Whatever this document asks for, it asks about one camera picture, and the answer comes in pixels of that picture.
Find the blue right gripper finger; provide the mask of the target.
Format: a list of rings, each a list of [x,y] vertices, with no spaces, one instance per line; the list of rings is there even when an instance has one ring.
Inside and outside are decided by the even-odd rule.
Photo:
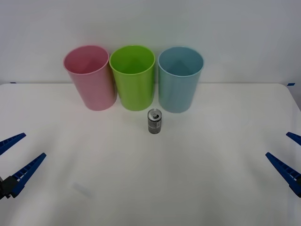
[[[301,136],[294,134],[292,132],[287,132],[286,136],[288,136],[290,139],[292,139],[297,144],[301,145]]]
[[[291,190],[300,198],[301,197],[301,174],[293,168],[280,161],[271,153],[267,152],[265,156],[268,158],[270,163],[288,183]]]

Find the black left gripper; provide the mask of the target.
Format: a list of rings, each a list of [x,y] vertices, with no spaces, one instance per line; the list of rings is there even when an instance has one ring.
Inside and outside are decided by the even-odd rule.
[[[21,133],[0,141],[0,155],[4,154],[8,149],[10,149],[24,137],[26,137],[26,134]],[[42,153],[33,161],[17,171],[15,174],[7,177],[4,180],[0,178],[0,198],[16,198],[24,189],[25,184],[28,182],[37,168],[41,165],[46,156],[47,155],[45,153]]]

